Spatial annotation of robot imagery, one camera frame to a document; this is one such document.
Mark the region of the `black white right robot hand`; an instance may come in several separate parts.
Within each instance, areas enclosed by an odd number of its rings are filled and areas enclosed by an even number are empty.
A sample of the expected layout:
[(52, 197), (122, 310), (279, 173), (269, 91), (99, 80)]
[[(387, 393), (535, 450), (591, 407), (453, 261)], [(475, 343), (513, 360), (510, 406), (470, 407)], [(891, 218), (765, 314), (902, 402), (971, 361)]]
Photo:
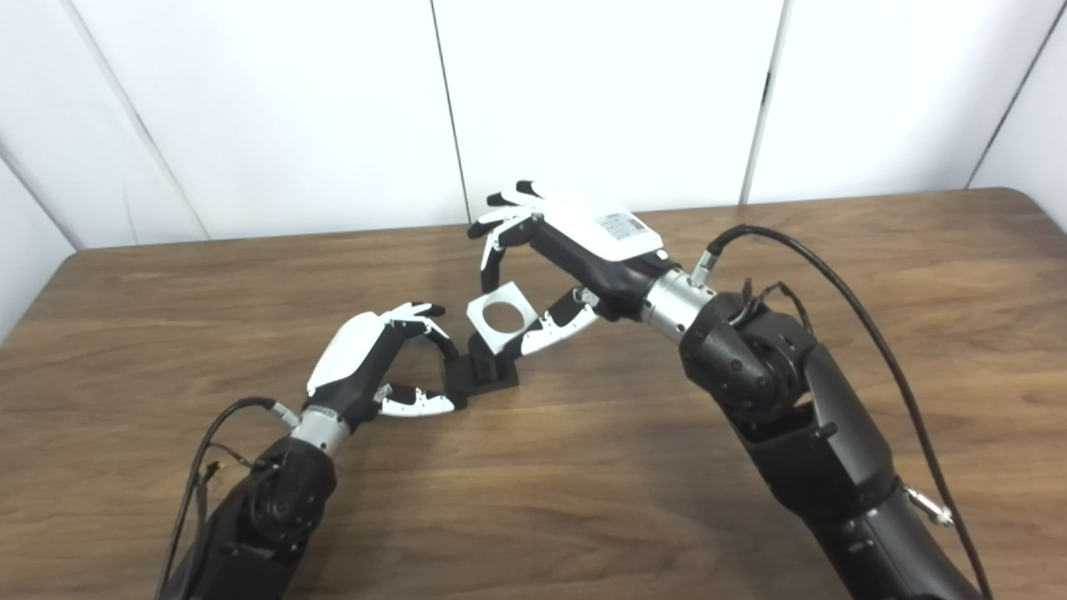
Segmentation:
[(579, 285), (534, 319), (494, 354), (534, 354), (571, 338), (603, 318), (637, 322), (644, 296), (678, 268), (659, 234), (616, 202), (589, 200), (544, 181), (517, 181), (514, 190), (487, 198), (492, 208), (466, 232), (484, 237), (480, 265), (483, 293), (499, 288), (500, 263), (510, 248), (527, 244)]

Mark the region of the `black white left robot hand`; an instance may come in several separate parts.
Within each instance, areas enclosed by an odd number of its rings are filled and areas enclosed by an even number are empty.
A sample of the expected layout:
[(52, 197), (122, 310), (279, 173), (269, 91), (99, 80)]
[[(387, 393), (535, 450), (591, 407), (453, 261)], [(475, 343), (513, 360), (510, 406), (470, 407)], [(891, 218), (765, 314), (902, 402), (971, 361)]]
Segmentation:
[(407, 341), (427, 338), (444, 358), (458, 356), (453, 340), (434, 321), (445, 313), (446, 307), (434, 303), (407, 302), (382, 314), (361, 312), (350, 318), (317, 361), (304, 406), (336, 413), (350, 432), (380, 414), (421, 419), (464, 410), (464, 399), (385, 381)]

